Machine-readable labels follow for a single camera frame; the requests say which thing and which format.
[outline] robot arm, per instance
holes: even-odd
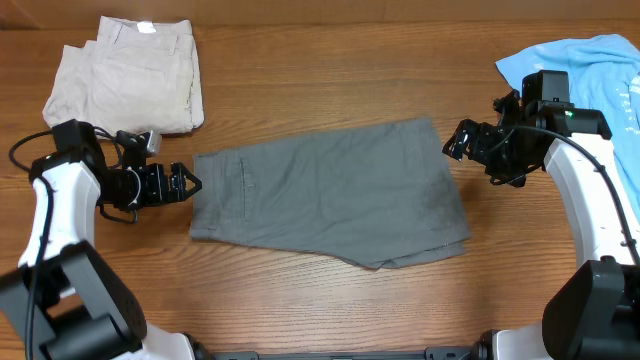
[[[0,278],[0,306],[25,340],[30,278],[40,249],[49,207],[44,178],[53,189],[53,213],[48,244],[35,289],[33,353],[39,360],[196,360],[199,344],[182,334],[170,334],[147,324],[133,294],[94,249],[95,208],[104,204],[136,212],[145,206],[183,201],[201,188],[181,163],[164,175],[162,165],[146,164],[157,151],[153,133],[119,132],[125,148],[122,168],[108,168],[90,124],[75,120],[52,129],[57,151],[34,161],[30,179],[37,205],[33,229],[19,269]],[[186,180],[194,183],[190,190]],[[77,294],[83,301],[63,315],[47,309]]]
[[[494,102],[498,126],[464,120],[443,152],[485,165],[494,185],[522,187],[526,174],[543,167],[562,196],[578,271],[549,302],[541,322],[485,334],[473,359],[639,358],[640,269],[630,235],[640,228],[616,171],[611,132],[602,113],[569,103],[564,72],[529,75],[522,88],[522,106],[515,90]],[[604,165],[620,206],[603,170],[563,136]],[[627,235],[623,223],[631,230]]]

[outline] table surface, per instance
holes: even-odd
[[[634,21],[536,21],[217,27],[195,30],[206,121],[165,138],[158,162],[310,131],[433,118],[445,141],[465,118],[495,122],[509,87],[494,62],[541,42],[619,33]],[[0,149],[47,128],[41,110],[64,44],[95,30],[0,32]],[[112,151],[105,146],[108,160]],[[28,161],[53,151],[25,145]],[[15,268],[35,197],[0,157],[0,273]],[[148,208],[128,226],[96,217],[96,246],[147,320],[212,351],[416,350],[470,344],[527,325],[575,271],[558,191],[542,172],[522,189],[492,186],[483,167],[450,160],[473,236],[464,256],[365,270],[328,256],[192,242],[192,203]],[[0,359],[23,346],[0,316]]]

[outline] light blue shirt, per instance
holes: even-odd
[[[569,74],[571,102],[602,111],[613,134],[616,168],[640,221],[640,52],[620,35],[535,45],[496,62],[512,88],[539,70]]]

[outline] wood grain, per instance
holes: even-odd
[[[207,120],[166,138],[161,163],[309,131],[429,115],[445,140],[458,121],[495,121],[509,90],[494,62],[545,41],[620,33],[632,21],[414,23],[198,28]],[[64,44],[93,31],[0,33],[0,149],[46,129],[41,110]],[[23,161],[53,150],[39,139]],[[105,152],[113,161],[111,149]],[[0,157],[0,272],[31,231],[34,195]],[[151,322],[213,351],[263,353],[422,349],[539,319],[575,269],[573,240],[550,177],[493,187],[483,168],[450,161],[472,228],[464,256],[369,271],[326,256],[192,242],[191,202],[144,209],[140,223],[96,220],[96,241]],[[0,359],[22,344],[0,320]]]
[[[100,16],[196,26],[410,21],[638,19],[633,0],[0,0],[19,11],[9,24],[38,29],[92,29]]]

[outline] gray shorts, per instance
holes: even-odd
[[[464,253],[470,231],[426,119],[194,157],[191,236],[337,256],[370,268]]]

